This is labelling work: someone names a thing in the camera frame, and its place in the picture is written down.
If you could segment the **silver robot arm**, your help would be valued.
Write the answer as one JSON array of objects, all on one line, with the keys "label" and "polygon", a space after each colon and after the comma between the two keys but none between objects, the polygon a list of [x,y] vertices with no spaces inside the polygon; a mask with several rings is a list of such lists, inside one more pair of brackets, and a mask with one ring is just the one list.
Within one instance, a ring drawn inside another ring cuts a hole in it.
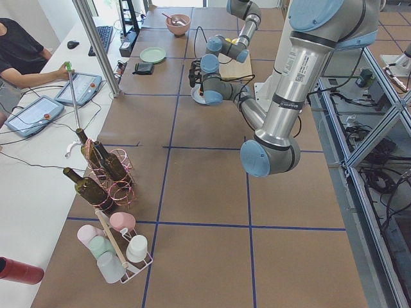
[{"label": "silver robot arm", "polygon": [[204,103],[210,106],[233,101],[254,129],[253,139],[240,149],[241,163],[248,174],[263,177],[288,172],[301,157],[291,131],[309,91],[332,52],[363,48],[376,40],[380,2],[291,1],[283,30],[290,47],[282,71],[272,75],[278,83],[266,83],[268,108],[263,108],[246,86],[225,81],[218,59],[225,55],[245,61],[250,40],[261,24],[261,10],[252,1],[229,1],[227,11],[245,24],[236,43],[220,35],[209,39],[200,59]]},{"label": "silver robot arm", "polygon": [[209,38],[205,55],[201,62],[217,63],[219,55],[244,63],[249,55],[249,45],[254,33],[261,24],[262,13],[259,6],[253,1],[228,1],[226,10],[232,16],[243,21],[238,36],[228,41],[223,35],[214,35]]}]

